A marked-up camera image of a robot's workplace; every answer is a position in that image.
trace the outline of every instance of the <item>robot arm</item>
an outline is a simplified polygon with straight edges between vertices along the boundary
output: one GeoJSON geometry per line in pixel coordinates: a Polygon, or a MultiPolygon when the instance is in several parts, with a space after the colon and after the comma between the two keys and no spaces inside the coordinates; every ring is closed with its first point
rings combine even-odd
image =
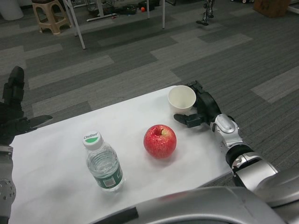
{"type": "Polygon", "coordinates": [[[175,114],[174,119],[188,127],[207,123],[219,142],[226,161],[231,167],[236,186],[254,191],[264,179],[278,171],[258,153],[254,152],[239,135],[239,127],[232,117],[221,113],[213,97],[203,90],[199,82],[187,84],[196,93],[197,114],[175,114]]]}
{"type": "Polygon", "coordinates": [[[4,85],[3,99],[0,102],[0,224],[7,224],[16,190],[12,180],[13,148],[9,146],[16,135],[36,130],[41,124],[52,119],[39,116],[28,119],[24,116],[21,101],[24,95],[24,71],[16,66],[4,85]]]}

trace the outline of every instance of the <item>bottle label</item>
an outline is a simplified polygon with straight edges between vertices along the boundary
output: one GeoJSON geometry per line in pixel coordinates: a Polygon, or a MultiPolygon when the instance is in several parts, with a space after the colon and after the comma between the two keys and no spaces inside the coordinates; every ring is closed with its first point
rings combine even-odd
{"type": "Polygon", "coordinates": [[[109,177],[106,178],[97,178],[95,177],[95,180],[98,182],[98,184],[105,189],[114,188],[116,185],[118,185],[122,180],[122,170],[121,165],[118,165],[117,170],[109,177]]]}

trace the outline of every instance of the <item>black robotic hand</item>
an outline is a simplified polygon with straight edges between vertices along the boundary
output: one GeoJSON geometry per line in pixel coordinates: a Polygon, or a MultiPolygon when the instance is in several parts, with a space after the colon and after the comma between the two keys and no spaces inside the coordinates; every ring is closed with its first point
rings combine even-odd
{"type": "Polygon", "coordinates": [[[190,82],[186,86],[190,87],[196,94],[196,101],[193,106],[196,107],[197,113],[189,116],[175,114],[174,119],[187,125],[187,127],[199,126],[202,123],[210,125],[211,121],[221,114],[216,101],[208,92],[203,90],[198,81],[190,82]]]}
{"type": "Polygon", "coordinates": [[[10,145],[14,137],[31,132],[52,119],[49,115],[28,119],[22,111],[24,96],[24,70],[16,66],[4,84],[3,99],[0,102],[0,145],[10,145]]]}

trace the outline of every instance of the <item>cardboard box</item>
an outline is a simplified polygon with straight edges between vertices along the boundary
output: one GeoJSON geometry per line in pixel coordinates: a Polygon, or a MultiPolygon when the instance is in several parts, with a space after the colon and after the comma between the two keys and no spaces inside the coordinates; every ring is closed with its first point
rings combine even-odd
{"type": "Polygon", "coordinates": [[[254,9],[270,18],[284,16],[291,0],[255,0],[254,9]]]}

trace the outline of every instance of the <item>green label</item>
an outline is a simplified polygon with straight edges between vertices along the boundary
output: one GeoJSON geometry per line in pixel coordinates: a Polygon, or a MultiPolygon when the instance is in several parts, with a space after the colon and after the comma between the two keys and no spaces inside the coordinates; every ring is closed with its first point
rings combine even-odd
{"type": "Polygon", "coordinates": [[[95,177],[95,180],[102,188],[105,188],[105,189],[114,188],[122,180],[121,165],[120,164],[118,165],[117,170],[111,176],[106,177],[106,178],[95,177]]]}
{"type": "Polygon", "coordinates": [[[93,143],[94,141],[96,141],[98,139],[98,137],[95,137],[95,138],[90,138],[90,139],[86,139],[85,141],[87,143],[93,143]]]}

